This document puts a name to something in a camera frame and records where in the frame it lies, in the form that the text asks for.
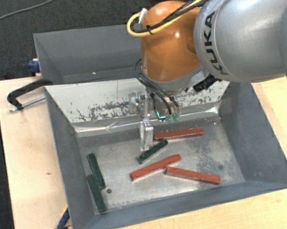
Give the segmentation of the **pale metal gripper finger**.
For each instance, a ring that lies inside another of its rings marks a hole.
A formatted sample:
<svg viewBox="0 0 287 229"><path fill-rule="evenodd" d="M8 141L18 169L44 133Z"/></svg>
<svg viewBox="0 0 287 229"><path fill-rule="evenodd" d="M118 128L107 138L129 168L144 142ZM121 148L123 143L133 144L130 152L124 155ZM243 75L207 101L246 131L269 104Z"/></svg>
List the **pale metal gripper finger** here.
<svg viewBox="0 0 287 229"><path fill-rule="evenodd" d="M129 95L129 113L135 114L138 112L138 107L140 107L142 102L142 92L141 91L133 91Z"/></svg>
<svg viewBox="0 0 287 229"><path fill-rule="evenodd" d="M149 119L140 122L139 137L140 137L140 150L148 150L153 145L154 127Z"/></svg>

